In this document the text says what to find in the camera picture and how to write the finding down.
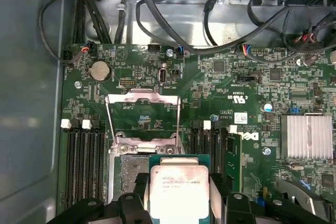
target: black cable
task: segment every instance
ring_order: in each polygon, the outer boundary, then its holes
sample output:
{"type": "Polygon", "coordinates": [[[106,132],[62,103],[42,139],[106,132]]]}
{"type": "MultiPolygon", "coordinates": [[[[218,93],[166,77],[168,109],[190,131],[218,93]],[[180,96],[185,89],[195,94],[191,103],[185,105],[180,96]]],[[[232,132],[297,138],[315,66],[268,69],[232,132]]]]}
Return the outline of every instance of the black cable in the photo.
{"type": "Polygon", "coordinates": [[[85,5],[83,0],[76,0],[73,44],[85,43],[85,5]]]}
{"type": "Polygon", "coordinates": [[[101,26],[98,22],[97,17],[94,14],[93,9],[91,8],[91,5],[89,4],[89,0],[83,0],[83,1],[86,5],[86,8],[87,8],[87,10],[89,12],[89,15],[91,17],[91,20],[92,20],[92,23],[93,23],[93,28],[95,29],[95,31],[97,33],[98,40],[100,41],[100,43],[106,44],[107,43],[106,37],[104,36],[104,34],[101,30],[101,26]]]}
{"type": "MultiPolygon", "coordinates": [[[[262,22],[253,12],[252,10],[252,3],[253,3],[254,0],[250,0],[247,4],[247,15],[248,17],[250,18],[250,20],[252,21],[253,24],[255,24],[256,26],[261,26],[264,22],[262,22]]],[[[282,32],[275,28],[275,27],[272,27],[272,26],[268,26],[265,28],[265,30],[269,30],[269,31],[272,31],[278,35],[280,35],[280,38],[282,38],[282,32]]]]}
{"type": "Polygon", "coordinates": [[[85,0],[85,4],[87,6],[87,9],[88,9],[90,15],[93,15],[94,17],[97,18],[97,22],[98,22],[99,27],[102,31],[104,43],[105,44],[112,44],[109,32],[107,31],[107,28],[106,28],[106,25],[105,25],[105,21],[102,18],[101,14],[100,14],[97,6],[96,6],[95,0],[85,0]]]}
{"type": "Polygon", "coordinates": [[[178,46],[178,44],[176,42],[173,41],[168,41],[168,40],[164,40],[159,38],[158,36],[152,34],[150,31],[148,31],[142,24],[140,21],[140,7],[141,5],[143,5],[145,3],[145,0],[141,0],[139,2],[137,2],[136,6],[135,6],[135,19],[137,20],[136,23],[138,23],[139,28],[149,37],[151,37],[152,39],[155,40],[155,42],[158,42],[162,45],[169,45],[169,46],[173,46],[176,47],[178,46]]]}
{"type": "Polygon", "coordinates": [[[216,4],[217,0],[208,0],[205,5],[204,5],[204,30],[205,30],[205,34],[208,37],[208,39],[210,40],[211,44],[213,46],[218,46],[218,44],[216,43],[216,41],[214,40],[214,38],[212,37],[211,33],[210,33],[210,29],[209,29],[209,14],[212,11],[212,9],[214,8],[215,4],[216,4]]]}
{"type": "Polygon", "coordinates": [[[208,55],[208,54],[215,54],[217,52],[221,52],[225,49],[229,49],[231,47],[234,47],[239,44],[243,44],[244,42],[252,39],[253,37],[257,36],[260,32],[265,30],[266,27],[268,27],[272,22],[274,22],[277,18],[282,16],[285,12],[287,12],[292,7],[286,6],[276,14],[274,14],[271,18],[269,18],[263,25],[256,28],[254,31],[250,32],[249,34],[243,36],[242,38],[232,41],[230,43],[227,43],[225,45],[221,45],[218,47],[213,48],[206,48],[206,49],[196,49],[190,46],[188,43],[186,43],[175,31],[174,29],[168,24],[168,22],[164,19],[164,17],[161,15],[160,11],[158,10],[154,0],[145,0],[149,10],[153,14],[155,20],[159,23],[159,25],[165,30],[165,32],[171,36],[178,44],[183,46],[186,50],[188,50],[191,53],[197,54],[197,55],[208,55]]]}
{"type": "MultiPolygon", "coordinates": [[[[288,26],[288,21],[289,21],[289,17],[290,17],[290,13],[292,12],[292,9],[290,9],[288,11],[288,13],[286,14],[285,16],[285,19],[283,21],[283,26],[282,26],[282,38],[283,38],[283,41],[285,43],[287,43],[287,40],[286,40],[286,31],[287,31],[287,26],[288,26]]],[[[311,25],[311,18],[309,17],[309,30],[308,30],[308,34],[311,34],[312,32],[312,25],[311,25]]],[[[257,62],[260,62],[260,63],[264,63],[264,64],[276,64],[276,63],[282,63],[282,62],[285,62],[285,61],[288,61],[288,60],[291,60],[293,59],[298,53],[300,53],[300,50],[302,50],[308,43],[308,39],[301,45],[301,47],[294,51],[290,56],[287,56],[283,59],[280,59],[280,60],[264,60],[264,59],[259,59],[257,57],[254,57],[252,55],[247,55],[246,57],[251,59],[251,60],[254,60],[254,61],[257,61],[257,62]]]]}
{"type": "MultiPolygon", "coordinates": [[[[120,4],[126,4],[128,0],[121,0],[120,4]]],[[[122,40],[122,33],[125,27],[125,20],[126,20],[126,12],[124,10],[119,11],[119,18],[118,18],[118,27],[117,31],[115,32],[114,43],[120,44],[122,40]]]]}
{"type": "Polygon", "coordinates": [[[41,39],[42,39],[42,42],[44,44],[44,46],[46,47],[46,49],[48,50],[48,52],[50,53],[50,55],[52,57],[54,57],[56,60],[58,60],[59,62],[61,63],[64,63],[64,64],[73,64],[76,60],[78,60],[82,55],[83,53],[80,51],[79,53],[77,53],[71,60],[64,60],[64,59],[61,59],[59,58],[55,53],[54,51],[51,49],[48,41],[47,41],[47,37],[45,35],[45,32],[44,32],[44,27],[43,27],[43,16],[44,16],[44,12],[46,11],[46,9],[52,5],[54,2],[56,2],[58,0],[50,0],[48,3],[46,3],[39,11],[38,13],[38,28],[39,28],[39,32],[40,32],[40,36],[41,36],[41,39]]]}

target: ram slot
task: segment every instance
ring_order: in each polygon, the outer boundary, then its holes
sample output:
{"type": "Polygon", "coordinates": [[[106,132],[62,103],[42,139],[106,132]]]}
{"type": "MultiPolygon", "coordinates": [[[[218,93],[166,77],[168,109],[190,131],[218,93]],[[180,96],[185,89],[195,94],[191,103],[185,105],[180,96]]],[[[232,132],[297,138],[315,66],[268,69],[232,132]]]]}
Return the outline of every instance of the ram slot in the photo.
{"type": "Polygon", "coordinates": [[[104,177],[104,134],[95,133],[95,142],[97,143],[96,147],[96,198],[103,199],[103,177],[104,177]]]}
{"type": "Polygon", "coordinates": [[[218,136],[220,132],[219,130],[216,130],[212,128],[211,130],[211,140],[210,140],[210,169],[211,173],[217,173],[218,172],[218,166],[221,163],[220,160],[220,146],[218,144],[218,136]]]}
{"type": "Polygon", "coordinates": [[[205,151],[204,130],[200,130],[198,137],[198,153],[196,154],[204,154],[204,151],[205,151]]]}
{"type": "Polygon", "coordinates": [[[76,196],[75,202],[83,199],[83,168],[85,157],[85,133],[79,132],[76,145],[76,196]]]}
{"type": "Polygon", "coordinates": [[[75,156],[73,159],[73,171],[74,171],[74,176],[73,176],[73,191],[72,191],[72,204],[75,204],[78,201],[80,192],[79,192],[79,188],[80,188],[80,177],[79,177],[79,173],[80,173],[80,165],[79,165],[79,153],[80,153],[80,149],[81,149],[81,133],[79,130],[75,130],[75,156]]]}
{"type": "Polygon", "coordinates": [[[191,129],[190,131],[190,154],[196,154],[197,142],[198,142],[198,130],[191,129]]]}
{"type": "Polygon", "coordinates": [[[93,154],[94,154],[94,138],[92,132],[87,133],[86,137],[86,153],[85,153],[85,197],[92,198],[93,190],[93,154]]]}
{"type": "Polygon", "coordinates": [[[210,131],[209,130],[204,130],[204,132],[203,132],[204,152],[203,152],[203,154],[209,154],[210,138],[211,138],[210,131]]]}
{"type": "Polygon", "coordinates": [[[65,209],[72,205],[73,177],[74,177],[74,157],[75,157],[75,132],[68,132],[67,146],[67,168],[66,168],[66,189],[65,189],[65,209]]]}

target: electronic components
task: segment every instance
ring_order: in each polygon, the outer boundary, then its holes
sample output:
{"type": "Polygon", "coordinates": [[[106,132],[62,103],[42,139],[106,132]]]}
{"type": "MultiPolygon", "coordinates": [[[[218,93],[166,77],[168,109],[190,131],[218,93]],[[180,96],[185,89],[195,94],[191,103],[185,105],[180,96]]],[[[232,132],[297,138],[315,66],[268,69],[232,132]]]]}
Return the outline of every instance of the electronic components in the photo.
{"type": "Polygon", "coordinates": [[[275,114],[273,113],[264,113],[264,120],[266,122],[271,122],[274,120],[275,114]]]}
{"type": "Polygon", "coordinates": [[[111,77],[111,68],[105,61],[98,60],[89,68],[89,74],[95,81],[104,82],[111,77]]]}
{"type": "Polygon", "coordinates": [[[71,128],[71,123],[69,119],[62,119],[61,120],[61,128],[63,129],[70,129],[71,128]]]}
{"type": "Polygon", "coordinates": [[[333,188],[334,187],[334,175],[332,174],[322,174],[321,184],[323,187],[333,188]]]}
{"type": "Polygon", "coordinates": [[[147,49],[148,52],[161,52],[161,45],[149,44],[147,49]]]}
{"type": "Polygon", "coordinates": [[[184,48],[179,46],[177,49],[176,49],[176,56],[178,59],[183,59],[184,57],[184,48]]]}
{"type": "Polygon", "coordinates": [[[271,68],[269,70],[269,80],[270,81],[281,81],[281,69],[271,68]]]}
{"type": "Polygon", "coordinates": [[[165,68],[161,68],[159,70],[159,83],[164,84],[167,82],[167,70],[165,68]]]}
{"type": "Polygon", "coordinates": [[[214,61],[214,72],[225,72],[225,62],[214,61]]]}
{"type": "Polygon", "coordinates": [[[160,222],[209,214],[209,170],[197,157],[161,157],[150,170],[150,213],[160,222]]]}
{"type": "Polygon", "coordinates": [[[121,79],[120,82],[119,82],[119,86],[135,87],[136,86],[136,80],[121,79]]]}
{"type": "Polygon", "coordinates": [[[332,117],[281,116],[281,154],[286,158],[332,159],[332,117]]]}
{"type": "Polygon", "coordinates": [[[261,111],[270,113],[273,110],[273,106],[271,103],[264,103],[260,107],[261,111]]]}

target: cable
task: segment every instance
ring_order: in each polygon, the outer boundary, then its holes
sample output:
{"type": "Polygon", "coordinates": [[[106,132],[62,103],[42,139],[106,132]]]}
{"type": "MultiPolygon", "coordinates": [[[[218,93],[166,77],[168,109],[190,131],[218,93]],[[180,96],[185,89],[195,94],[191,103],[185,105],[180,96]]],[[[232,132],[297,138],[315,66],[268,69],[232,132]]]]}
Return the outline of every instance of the cable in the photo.
{"type": "MultiPolygon", "coordinates": [[[[247,5],[247,15],[248,17],[250,18],[250,20],[252,21],[253,24],[255,24],[256,26],[261,26],[263,24],[263,22],[254,14],[253,10],[252,10],[252,3],[253,3],[254,0],[250,0],[248,2],[248,5],[247,5]]],[[[269,30],[269,31],[272,31],[276,34],[279,34],[280,37],[282,38],[282,32],[275,28],[275,27],[272,27],[272,26],[268,26],[265,28],[265,30],[269,30]]]]}
{"type": "Polygon", "coordinates": [[[204,5],[204,30],[205,34],[213,46],[218,46],[209,30],[209,14],[213,10],[217,0],[208,0],[204,5]]]}
{"type": "Polygon", "coordinates": [[[197,55],[208,55],[208,54],[215,54],[217,52],[221,52],[225,49],[229,49],[231,47],[234,47],[236,45],[242,44],[253,37],[257,36],[260,32],[265,30],[266,27],[268,27],[272,22],[274,22],[277,18],[282,16],[285,12],[287,12],[292,7],[286,6],[276,14],[274,14],[271,18],[269,18],[266,22],[264,22],[261,26],[256,28],[254,31],[250,32],[249,34],[243,36],[242,38],[232,41],[230,43],[227,43],[225,45],[221,45],[218,47],[213,48],[206,48],[206,49],[196,49],[190,46],[188,43],[186,43],[175,31],[174,29],[168,24],[168,22],[164,19],[164,17],[161,15],[160,11],[158,10],[154,0],[145,0],[149,10],[153,14],[155,20],[159,23],[159,25],[166,31],[166,33],[171,36],[178,44],[183,46],[186,50],[188,50],[191,53],[197,54],[197,55]]]}
{"type": "Polygon", "coordinates": [[[73,64],[76,60],[78,60],[82,55],[83,55],[83,52],[79,52],[77,53],[71,60],[64,60],[62,58],[59,58],[55,53],[54,51],[51,49],[48,41],[47,41],[47,37],[45,35],[45,32],[44,32],[44,27],[43,27],[43,16],[44,16],[44,12],[46,11],[46,9],[52,5],[54,2],[56,2],[58,0],[50,0],[48,3],[46,3],[39,11],[38,13],[38,29],[39,29],[39,32],[40,32],[40,36],[41,36],[41,39],[42,39],[42,42],[44,44],[44,46],[46,47],[46,49],[48,50],[48,52],[50,53],[50,55],[52,57],[54,57],[56,60],[58,60],[59,62],[61,63],[64,63],[64,64],[73,64]]]}
{"type": "Polygon", "coordinates": [[[99,30],[98,27],[100,27],[101,32],[102,32],[102,40],[105,44],[112,44],[109,32],[107,31],[106,25],[105,25],[105,21],[102,18],[96,4],[95,4],[95,0],[84,0],[85,4],[87,6],[87,9],[90,13],[90,16],[92,18],[92,21],[94,22],[94,17],[97,19],[97,24],[95,25],[95,23],[93,23],[94,28],[97,30],[99,30]]]}
{"type": "MultiPolygon", "coordinates": [[[[286,14],[285,16],[285,20],[283,21],[283,26],[282,26],[282,36],[283,36],[283,39],[285,42],[287,42],[286,40],[286,30],[287,30],[287,25],[288,25],[288,19],[289,19],[289,16],[290,16],[290,13],[291,13],[292,9],[290,9],[288,11],[288,13],[286,14]]],[[[310,17],[309,17],[309,30],[308,30],[308,34],[311,34],[312,32],[312,26],[311,26],[311,21],[310,21],[310,17]]],[[[300,47],[299,50],[303,49],[307,43],[308,43],[309,40],[306,39],[306,41],[303,42],[302,46],[300,47]]],[[[264,64],[276,64],[276,63],[282,63],[284,61],[288,61],[288,60],[291,60],[292,58],[294,58],[299,52],[295,51],[294,53],[292,53],[290,56],[287,56],[283,59],[280,59],[280,60],[264,60],[264,59],[259,59],[257,57],[254,57],[252,55],[247,55],[246,57],[251,59],[251,60],[254,60],[254,61],[257,61],[259,63],[264,63],[264,64]]]]}
{"type": "Polygon", "coordinates": [[[139,2],[137,2],[136,6],[135,6],[135,19],[137,20],[136,23],[138,23],[139,28],[149,37],[151,37],[152,39],[154,39],[156,42],[162,44],[162,45],[168,45],[168,46],[173,46],[176,47],[177,43],[173,42],[173,41],[168,41],[168,40],[164,40],[159,38],[158,36],[152,34],[150,31],[148,31],[142,24],[140,21],[140,7],[142,4],[145,3],[145,0],[141,0],[139,2]]]}
{"type": "MultiPolygon", "coordinates": [[[[126,5],[128,0],[121,0],[120,4],[126,5]]],[[[120,44],[122,40],[122,33],[125,27],[125,20],[126,20],[126,12],[125,10],[119,10],[119,18],[118,18],[118,27],[117,31],[115,32],[114,43],[120,44]]]]}

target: heatsink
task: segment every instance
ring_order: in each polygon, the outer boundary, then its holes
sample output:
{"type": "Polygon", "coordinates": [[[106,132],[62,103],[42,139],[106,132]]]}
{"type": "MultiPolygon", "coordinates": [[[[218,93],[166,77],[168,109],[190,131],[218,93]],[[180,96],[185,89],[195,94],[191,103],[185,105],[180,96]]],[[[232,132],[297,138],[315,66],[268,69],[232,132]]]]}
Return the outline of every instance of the heatsink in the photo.
{"type": "Polygon", "coordinates": [[[332,159],[332,117],[283,115],[281,155],[286,158],[332,159]]]}

